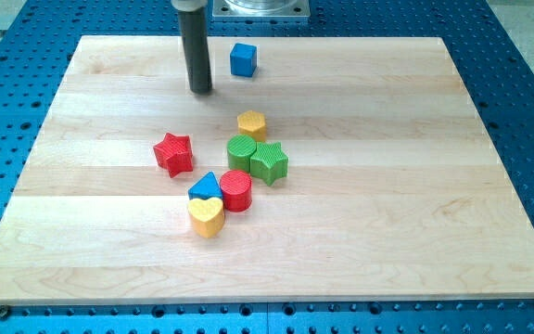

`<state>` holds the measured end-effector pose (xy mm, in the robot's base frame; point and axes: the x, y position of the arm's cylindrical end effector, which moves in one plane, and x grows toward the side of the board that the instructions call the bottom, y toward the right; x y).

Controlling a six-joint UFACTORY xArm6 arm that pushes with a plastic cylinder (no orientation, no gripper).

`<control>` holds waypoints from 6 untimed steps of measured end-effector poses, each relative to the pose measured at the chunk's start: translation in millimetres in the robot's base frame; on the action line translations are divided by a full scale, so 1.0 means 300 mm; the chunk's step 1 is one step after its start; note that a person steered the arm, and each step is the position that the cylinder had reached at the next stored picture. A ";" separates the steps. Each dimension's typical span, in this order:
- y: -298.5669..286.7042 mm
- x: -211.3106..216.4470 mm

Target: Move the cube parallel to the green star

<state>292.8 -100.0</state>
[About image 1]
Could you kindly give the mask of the grey rod holder collar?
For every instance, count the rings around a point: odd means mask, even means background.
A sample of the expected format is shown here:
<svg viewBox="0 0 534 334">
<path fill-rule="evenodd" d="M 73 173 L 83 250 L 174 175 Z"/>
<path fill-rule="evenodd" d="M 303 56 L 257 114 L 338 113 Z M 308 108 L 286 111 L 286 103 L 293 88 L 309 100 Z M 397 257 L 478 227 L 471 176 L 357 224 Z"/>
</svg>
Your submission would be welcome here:
<svg viewBox="0 0 534 334">
<path fill-rule="evenodd" d="M 177 11 L 197 11 L 207 6 L 208 0 L 171 0 Z"/>
</svg>

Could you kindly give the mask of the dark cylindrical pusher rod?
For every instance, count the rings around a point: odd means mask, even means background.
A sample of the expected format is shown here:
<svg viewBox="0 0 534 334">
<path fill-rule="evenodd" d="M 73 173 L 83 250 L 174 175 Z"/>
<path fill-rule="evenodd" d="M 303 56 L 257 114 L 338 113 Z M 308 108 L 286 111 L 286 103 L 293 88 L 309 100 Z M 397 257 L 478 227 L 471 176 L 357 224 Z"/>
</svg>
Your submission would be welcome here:
<svg viewBox="0 0 534 334">
<path fill-rule="evenodd" d="M 212 79 L 205 8 L 179 11 L 178 21 L 189 88 L 195 94 L 209 94 L 212 90 Z"/>
</svg>

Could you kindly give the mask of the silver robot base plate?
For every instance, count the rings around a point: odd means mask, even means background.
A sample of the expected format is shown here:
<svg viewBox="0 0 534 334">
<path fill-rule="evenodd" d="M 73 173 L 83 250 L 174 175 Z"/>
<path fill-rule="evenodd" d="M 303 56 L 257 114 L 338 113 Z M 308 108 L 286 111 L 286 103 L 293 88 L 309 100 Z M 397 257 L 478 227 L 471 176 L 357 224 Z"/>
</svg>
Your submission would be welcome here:
<svg viewBox="0 0 534 334">
<path fill-rule="evenodd" d="M 220 19 L 305 19 L 309 0 L 213 0 L 212 16 Z"/>
</svg>

